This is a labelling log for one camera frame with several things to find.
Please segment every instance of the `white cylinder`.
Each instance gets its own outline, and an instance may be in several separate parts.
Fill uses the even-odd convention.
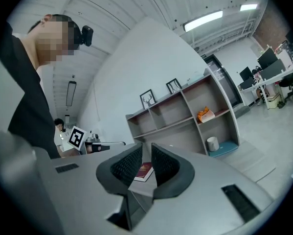
[[[219,149],[218,139],[216,137],[210,137],[207,139],[207,145],[209,151],[216,151]]]

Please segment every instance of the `ear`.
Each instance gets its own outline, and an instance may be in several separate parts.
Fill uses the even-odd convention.
[[[52,19],[53,15],[52,14],[47,14],[41,19],[41,23],[45,24],[46,22],[50,21]]]

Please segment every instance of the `red book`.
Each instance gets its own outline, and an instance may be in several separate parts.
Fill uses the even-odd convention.
[[[154,169],[151,162],[143,163],[135,176],[135,180],[145,182],[153,171]]]

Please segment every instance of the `bookshelf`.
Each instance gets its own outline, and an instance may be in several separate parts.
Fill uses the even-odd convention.
[[[197,113],[205,106],[215,114],[215,118],[202,123]],[[230,102],[220,83],[208,72],[195,83],[161,98],[148,109],[126,115],[126,119],[134,141],[143,143],[143,157],[148,157],[143,161],[149,160],[153,142],[211,157],[235,150],[240,144]],[[221,149],[209,152],[206,143],[209,137],[217,137]]]

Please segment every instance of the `blue shelf base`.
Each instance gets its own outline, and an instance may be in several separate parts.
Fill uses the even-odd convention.
[[[217,151],[208,151],[210,157],[218,157],[230,151],[234,151],[238,148],[238,145],[232,141],[226,141],[219,143],[219,149]]]

